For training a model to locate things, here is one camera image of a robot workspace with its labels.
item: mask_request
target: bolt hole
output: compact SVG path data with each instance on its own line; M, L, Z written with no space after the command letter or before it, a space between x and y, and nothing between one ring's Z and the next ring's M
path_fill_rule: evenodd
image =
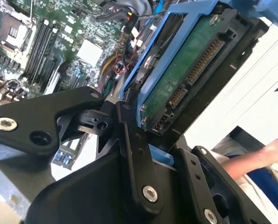
M254 219L250 219L251 224L258 224Z
M3 120L0 122L3 127L11 127L12 123L9 120Z
M93 96L94 98L99 98L98 94L95 92L91 92L90 95Z
M38 146L47 146L51 143L52 139L49 134L42 131L34 131L30 134L30 140L35 145Z
M127 104L122 104L122 106L123 106L125 109L127 109L127 110L130 109L129 105L127 105Z
M97 125L97 128L98 128L99 130L104 130L104 129L107 128L107 123L102 121L102 122L100 122L100 123Z
M211 220L213 220L214 219L214 217L213 217L213 215L212 214L208 214L208 217L211 219Z
M138 133L135 134L135 137L136 137L137 139L140 139L140 138L141 138L141 136L140 136Z
M152 190L147 190L147 194L149 194L150 197L154 197L155 194L152 192Z
M144 150L143 149L138 148L138 151L139 151L140 154L144 154Z
M201 177L198 174L195 174L195 177L197 178L197 180L201 180Z

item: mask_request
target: cable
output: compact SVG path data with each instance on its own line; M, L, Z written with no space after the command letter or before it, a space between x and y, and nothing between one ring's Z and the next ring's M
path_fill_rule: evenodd
M142 16L139 16L138 20L147 20L147 19L159 18L159 17L165 15L165 13L166 13L166 11L162 11L160 13L153 14L153 15L142 15Z
M160 13L164 6L164 0L160 0L158 6L154 10L154 14Z
M133 7L133 6L130 6L130 5L123 5L123 4L117 4L117 3L115 3L115 2L111 2L111 1L109 1L109 0L106 0L105 1L106 3L108 3L108 4L110 4L111 6L114 6L114 7L123 7L123 8L132 8L134 11L135 11L135 13L137 14L137 15L139 15L139 13L138 13L138 11Z
M119 11L117 13L113 13L111 15L99 15L96 16L96 22L106 22L110 21L116 17L123 17L125 20L128 19L127 13L125 11Z

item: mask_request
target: black plastic bracket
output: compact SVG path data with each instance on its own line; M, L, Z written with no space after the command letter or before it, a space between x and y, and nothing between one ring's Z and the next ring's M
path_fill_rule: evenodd
M0 161L35 170L48 166L59 149L58 118L99 109L103 101L96 90L81 87L0 106L0 118L17 123L12 131L0 130Z
M211 197L198 157L189 152L189 148L173 150L175 167L182 180L182 194L188 217L193 223L208 223L206 211L211 211L213 221L223 224Z
M192 153L202 164L212 198L224 220L232 224L270 223L209 151L196 146Z
M98 146L97 158L114 150L120 151L123 194L128 212L140 220L155 217L162 211L164 202L145 131L136 126L135 113L127 103L117 102L113 114L114 131L105 142L99 138L98 144L104 147ZM155 190L155 201L144 196L146 186Z

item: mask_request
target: black cable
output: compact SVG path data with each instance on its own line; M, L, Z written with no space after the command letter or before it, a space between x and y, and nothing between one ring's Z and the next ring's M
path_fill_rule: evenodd
M121 54L122 65L123 65L124 69L126 69L126 70L127 70L127 67L126 67L126 63L125 63L125 53L128 49L128 45L130 43L130 40L131 40L131 38L129 38L128 41L124 44L124 48L123 48L123 51L122 51L122 54Z
M119 11L117 13L113 13L111 15L99 15L96 16L96 21L97 22L106 22L106 21L110 21L116 17L123 17L124 19L128 19L128 15L125 11Z
M158 17L162 17L163 15L165 15L165 13L166 13L166 11L162 11L160 13L153 14L153 15L141 15L141 16L139 16L138 20L155 19Z
M139 13L138 13L138 11L133 7L133 6L130 6L130 5L123 5L123 4L117 4L117 3L115 3L115 2L111 2L111 1L109 1L109 0L105 0L105 2L106 3L108 3L108 4L110 4L111 6L114 6L114 7L123 7L123 8L132 8L134 11L135 11L135 13L137 14L137 15L139 15Z

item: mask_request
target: silver screw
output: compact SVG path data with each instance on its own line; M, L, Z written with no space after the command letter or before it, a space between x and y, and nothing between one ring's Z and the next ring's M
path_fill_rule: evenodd
M140 107L140 111L143 111L145 108L146 108L146 106L143 104L143 105Z
M214 24L218 21L218 19L219 19L219 16L218 16L218 15L214 15L214 16L210 19L209 25L210 25L210 26L214 25Z
M217 224L218 220L214 213L209 209L204 209L205 218L210 222L210 224Z
M157 201L157 192L152 186L143 187L143 195L150 202Z
M11 118L0 118L0 130L10 132L17 128L17 122Z
M202 154L204 154L204 155L207 154L207 151L205 149L201 148L200 150L201 150Z
M141 125L145 124L145 122L146 122L146 117L143 117L141 120Z
M90 95L93 96L94 98L98 98L99 97L98 94L95 93L95 92L91 92Z
M155 55L150 55L148 58L147 58L147 60L146 60L146 62L145 62L145 64L144 64L144 68L146 69L146 68L148 68L148 66L150 65L150 62L151 62L151 60L152 60L152 58L154 57Z

